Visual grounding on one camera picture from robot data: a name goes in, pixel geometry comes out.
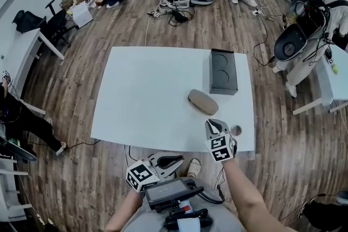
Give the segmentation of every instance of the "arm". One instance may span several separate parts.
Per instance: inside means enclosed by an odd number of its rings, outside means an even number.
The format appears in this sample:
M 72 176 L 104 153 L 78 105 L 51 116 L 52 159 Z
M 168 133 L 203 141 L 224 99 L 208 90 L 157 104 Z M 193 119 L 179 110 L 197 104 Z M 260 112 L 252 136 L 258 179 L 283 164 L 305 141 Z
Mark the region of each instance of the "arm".
M 2 87 L 4 87 L 4 98 L 6 98 L 7 93 L 9 92 L 9 83 L 7 81 L 7 78 L 2 79 Z
M 248 232 L 286 232 L 266 207 L 257 188 L 248 180 L 234 160 L 222 163 L 229 191 L 239 219 Z
M 105 232 L 121 231 L 129 219 L 142 205 L 143 196 L 131 189 L 121 207 L 116 211 L 105 228 Z

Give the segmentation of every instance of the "white table leg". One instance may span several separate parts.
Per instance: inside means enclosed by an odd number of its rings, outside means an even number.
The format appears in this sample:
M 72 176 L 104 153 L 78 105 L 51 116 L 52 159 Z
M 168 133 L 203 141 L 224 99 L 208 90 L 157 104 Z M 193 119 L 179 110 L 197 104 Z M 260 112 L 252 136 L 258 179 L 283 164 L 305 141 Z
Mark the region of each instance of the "white table leg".
M 316 107 L 317 105 L 320 105 L 320 104 L 322 104 L 322 98 L 316 99 L 315 101 L 313 101 L 313 102 L 311 102 L 309 104 L 306 104 L 306 105 L 304 105 L 301 108 L 295 109 L 293 111 L 293 115 L 297 115 L 297 114 L 300 114 L 302 112 L 305 112 L 305 111 L 307 111 L 307 110 L 309 110 L 311 108 L 314 108 L 314 107 Z
M 64 59 L 65 59 L 64 55 L 62 55 L 62 54 L 59 52 L 59 50 L 57 50 L 57 49 L 55 48 L 55 46 L 52 45 L 52 43 L 43 35 L 43 33 L 39 32 L 39 37 L 40 37 L 40 39 L 45 43 L 45 45 L 46 45 L 47 47 L 49 47 L 49 48 L 51 49 L 51 51 L 53 51 L 53 52 L 56 54 L 56 56 L 58 56 L 61 60 L 64 60 Z
M 3 175 L 21 175 L 21 176 L 28 176 L 28 172 L 26 171 L 10 171 L 10 170 L 5 170 L 5 169 L 0 169 L 0 174 Z
M 35 106 L 32 106 L 31 104 L 27 104 L 27 103 L 26 103 L 25 101 L 23 101 L 23 100 L 21 100 L 21 102 L 22 102 L 28 109 L 33 110 L 33 111 L 35 111 L 35 112 L 38 112 L 38 113 L 40 113 L 40 114 L 46 115 L 46 112 L 45 112 L 44 110 L 39 109 L 39 108 L 37 108 L 37 107 L 35 107 Z
M 328 112 L 329 112 L 329 113 L 333 113 L 333 112 L 335 112 L 335 111 L 337 111 L 337 110 L 340 110 L 341 108 L 344 108 L 344 107 L 347 106 L 347 105 L 348 105 L 348 102 L 345 102 L 345 103 L 343 103 L 343 104 L 338 105 L 338 106 L 335 107 L 335 108 L 330 109 Z

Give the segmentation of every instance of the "black box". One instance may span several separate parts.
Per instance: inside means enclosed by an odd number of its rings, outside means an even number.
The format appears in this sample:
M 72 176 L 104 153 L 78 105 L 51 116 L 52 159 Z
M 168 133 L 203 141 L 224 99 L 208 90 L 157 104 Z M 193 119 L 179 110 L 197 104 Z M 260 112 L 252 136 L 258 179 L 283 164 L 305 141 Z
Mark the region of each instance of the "black box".
M 210 94 L 234 95 L 237 91 L 234 52 L 212 49 L 210 54 Z

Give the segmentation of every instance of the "black chair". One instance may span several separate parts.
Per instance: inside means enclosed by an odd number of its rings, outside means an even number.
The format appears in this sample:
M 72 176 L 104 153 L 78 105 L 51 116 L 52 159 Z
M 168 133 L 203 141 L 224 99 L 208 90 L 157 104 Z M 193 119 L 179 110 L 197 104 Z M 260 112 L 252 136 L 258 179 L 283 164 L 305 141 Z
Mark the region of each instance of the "black chair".
M 24 12 L 23 10 L 21 10 L 17 13 L 12 23 L 17 24 L 16 30 L 21 33 L 40 28 L 40 31 L 43 33 L 43 35 L 48 40 L 50 40 L 53 45 L 56 45 L 59 39 L 62 39 L 70 47 L 70 43 L 65 40 L 63 35 L 73 28 L 78 29 L 78 27 L 73 26 L 66 28 L 66 12 L 65 10 L 60 10 L 58 13 L 55 13 L 52 7 L 52 3 L 54 1 L 55 0 L 52 0 L 45 7 L 49 8 L 51 10 L 51 13 L 53 14 L 53 17 L 48 22 L 46 22 L 46 17 L 40 18 L 38 16 L 35 16 L 32 12 Z
M 70 47 L 70 43 L 64 39 L 63 35 L 73 28 L 78 29 L 78 27 L 77 25 L 74 25 L 70 28 L 66 28 L 66 11 L 60 10 L 58 13 L 55 13 L 52 7 L 54 1 L 55 0 L 52 0 L 45 7 L 45 9 L 49 8 L 53 15 L 53 17 L 47 22 L 47 29 L 53 32 L 51 36 L 51 40 L 53 41 L 52 44 L 57 43 L 59 39 L 62 39 Z

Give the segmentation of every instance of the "green ball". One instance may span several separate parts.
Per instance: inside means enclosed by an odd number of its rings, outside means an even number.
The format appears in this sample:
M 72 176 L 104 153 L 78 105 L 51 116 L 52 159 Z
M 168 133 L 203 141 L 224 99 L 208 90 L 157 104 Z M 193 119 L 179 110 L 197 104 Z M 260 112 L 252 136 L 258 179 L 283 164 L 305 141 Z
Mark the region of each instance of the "green ball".
M 334 74 L 338 74 L 338 67 L 336 64 L 332 65 L 332 70 L 333 70 Z

